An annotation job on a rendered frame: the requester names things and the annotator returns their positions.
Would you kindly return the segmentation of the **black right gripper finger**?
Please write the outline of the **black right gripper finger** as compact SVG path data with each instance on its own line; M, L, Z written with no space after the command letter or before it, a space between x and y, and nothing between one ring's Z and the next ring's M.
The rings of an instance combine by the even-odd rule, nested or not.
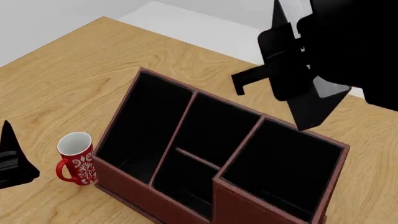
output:
M297 129L303 131L321 125L349 91L351 87L348 85L315 77L309 91L287 100Z
M292 27L291 23L287 20L285 13L283 11L282 5L279 0L274 0L274 8L272 15L272 29L277 27Z

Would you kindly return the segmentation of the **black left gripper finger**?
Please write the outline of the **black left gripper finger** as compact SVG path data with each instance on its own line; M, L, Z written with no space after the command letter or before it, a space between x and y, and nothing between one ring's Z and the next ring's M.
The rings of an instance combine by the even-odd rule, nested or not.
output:
M4 121L0 137L0 152L6 151L16 151L19 162L18 168L0 171L0 189L28 184L39 177L40 171L26 158L8 121Z

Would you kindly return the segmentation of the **brown leather desk caddy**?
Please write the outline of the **brown leather desk caddy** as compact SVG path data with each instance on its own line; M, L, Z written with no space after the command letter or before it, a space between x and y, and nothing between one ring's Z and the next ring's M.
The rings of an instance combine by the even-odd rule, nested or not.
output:
M349 146L140 68L93 156L158 224L325 224Z

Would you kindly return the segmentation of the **red white patterned mug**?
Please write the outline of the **red white patterned mug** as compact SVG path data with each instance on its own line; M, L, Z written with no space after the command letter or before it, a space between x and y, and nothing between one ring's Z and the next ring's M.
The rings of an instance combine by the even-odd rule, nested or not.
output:
M89 185L97 180L93 163L92 138L85 132L67 134L57 144L57 151L62 157L55 172L60 180L77 185Z

